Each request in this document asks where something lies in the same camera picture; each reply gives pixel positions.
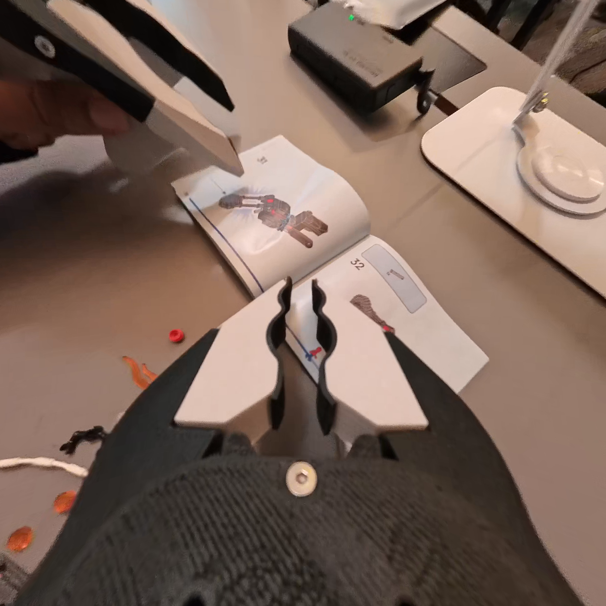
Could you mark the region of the large orange lego flame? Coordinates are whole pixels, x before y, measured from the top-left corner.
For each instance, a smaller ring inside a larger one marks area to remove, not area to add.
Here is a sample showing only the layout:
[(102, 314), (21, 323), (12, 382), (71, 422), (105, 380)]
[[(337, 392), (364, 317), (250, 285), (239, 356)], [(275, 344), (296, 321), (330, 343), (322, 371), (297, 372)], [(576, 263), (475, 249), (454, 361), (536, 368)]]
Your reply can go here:
[(158, 377), (158, 374), (151, 371), (145, 363), (139, 364), (129, 356), (123, 356), (122, 361), (130, 368), (133, 383), (142, 391), (146, 390)]

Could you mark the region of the white instruction booklet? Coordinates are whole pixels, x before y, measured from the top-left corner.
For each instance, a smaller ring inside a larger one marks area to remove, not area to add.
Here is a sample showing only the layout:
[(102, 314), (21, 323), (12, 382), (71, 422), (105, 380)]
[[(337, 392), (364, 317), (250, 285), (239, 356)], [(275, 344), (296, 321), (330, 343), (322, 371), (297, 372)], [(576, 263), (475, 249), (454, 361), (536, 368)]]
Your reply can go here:
[(370, 234), (354, 188), (283, 136), (240, 155), (236, 177), (208, 167), (172, 187), (252, 297), (291, 277), (285, 340), (318, 380), (312, 279), (395, 334), (453, 391), (489, 358), (439, 305), (398, 252)]

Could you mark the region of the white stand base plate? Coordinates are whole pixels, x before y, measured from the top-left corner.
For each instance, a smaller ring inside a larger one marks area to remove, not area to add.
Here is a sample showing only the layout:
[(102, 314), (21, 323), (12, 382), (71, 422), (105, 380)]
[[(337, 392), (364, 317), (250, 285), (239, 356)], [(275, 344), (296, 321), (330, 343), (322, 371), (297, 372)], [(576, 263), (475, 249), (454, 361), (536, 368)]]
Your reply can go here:
[(436, 170), (605, 297), (605, 146), (547, 109), (598, 1), (580, 1), (528, 93), (493, 87), (422, 137)]

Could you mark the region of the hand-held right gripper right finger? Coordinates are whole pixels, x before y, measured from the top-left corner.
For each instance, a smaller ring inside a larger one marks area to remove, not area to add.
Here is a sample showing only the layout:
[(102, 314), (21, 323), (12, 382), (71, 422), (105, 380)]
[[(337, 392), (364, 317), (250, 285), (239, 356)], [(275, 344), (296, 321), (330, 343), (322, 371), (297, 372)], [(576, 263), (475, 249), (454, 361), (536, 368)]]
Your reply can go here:
[(312, 280), (322, 358), (316, 416), (322, 434), (352, 445), (363, 435), (425, 430), (428, 419), (384, 332), (351, 303)]

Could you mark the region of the black rectangular box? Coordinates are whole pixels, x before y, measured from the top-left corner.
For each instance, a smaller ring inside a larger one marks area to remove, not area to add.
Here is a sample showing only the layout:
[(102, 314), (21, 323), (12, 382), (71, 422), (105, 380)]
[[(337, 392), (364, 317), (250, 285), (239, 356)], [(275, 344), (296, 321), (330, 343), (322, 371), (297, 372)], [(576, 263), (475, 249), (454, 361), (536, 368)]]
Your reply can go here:
[(382, 27), (326, 2), (288, 25), (292, 56), (360, 115), (414, 88), (421, 56)]

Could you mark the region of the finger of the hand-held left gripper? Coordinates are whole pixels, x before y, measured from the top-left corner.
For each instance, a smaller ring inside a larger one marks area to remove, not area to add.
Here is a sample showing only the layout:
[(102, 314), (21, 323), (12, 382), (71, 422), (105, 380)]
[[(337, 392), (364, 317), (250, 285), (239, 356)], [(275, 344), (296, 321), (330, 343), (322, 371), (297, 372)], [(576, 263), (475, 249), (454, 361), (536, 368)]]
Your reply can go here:
[(216, 70), (148, 1), (86, 1), (86, 6), (117, 29), (169, 86), (186, 78), (225, 110), (234, 110)]
[(207, 152), (216, 166), (235, 176), (244, 174), (238, 152), (225, 133), (162, 80), (106, 19), (75, 1), (50, 1), (49, 11), (154, 98), (146, 119), (152, 132), (192, 154)]

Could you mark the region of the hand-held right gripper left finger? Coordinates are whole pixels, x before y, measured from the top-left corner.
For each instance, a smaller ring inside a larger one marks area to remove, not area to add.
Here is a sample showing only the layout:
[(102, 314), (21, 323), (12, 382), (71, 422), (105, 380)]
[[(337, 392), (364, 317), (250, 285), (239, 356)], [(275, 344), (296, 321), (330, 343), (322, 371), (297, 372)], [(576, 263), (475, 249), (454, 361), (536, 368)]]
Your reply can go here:
[(217, 330), (175, 417), (179, 427), (246, 435), (257, 443), (285, 412), (285, 342), (292, 278), (286, 277)]

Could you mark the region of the person's left hand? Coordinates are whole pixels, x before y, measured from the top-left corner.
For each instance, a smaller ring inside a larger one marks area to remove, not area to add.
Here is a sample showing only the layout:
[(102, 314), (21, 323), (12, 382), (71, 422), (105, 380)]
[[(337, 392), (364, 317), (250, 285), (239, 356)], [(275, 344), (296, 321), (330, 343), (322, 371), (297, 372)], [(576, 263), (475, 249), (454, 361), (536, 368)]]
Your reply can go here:
[(1, 142), (37, 150), (69, 135), (113, 136), (129, 130), (124, 110), (87, 85), (1, 81)]

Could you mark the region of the black lego claw piece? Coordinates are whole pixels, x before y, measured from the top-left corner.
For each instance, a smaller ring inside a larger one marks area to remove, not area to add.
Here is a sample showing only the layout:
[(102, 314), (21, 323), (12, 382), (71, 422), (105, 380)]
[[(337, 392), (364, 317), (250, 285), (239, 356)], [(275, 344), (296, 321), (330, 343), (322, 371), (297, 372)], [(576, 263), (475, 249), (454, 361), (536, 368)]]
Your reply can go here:
[(67, 456), (72, 456), (81, 443), (102, 443), (108, 435), (109, 433), (101, 425), (86, 430), (76, 430), (69, 440), (59, 447), (59, 450)]

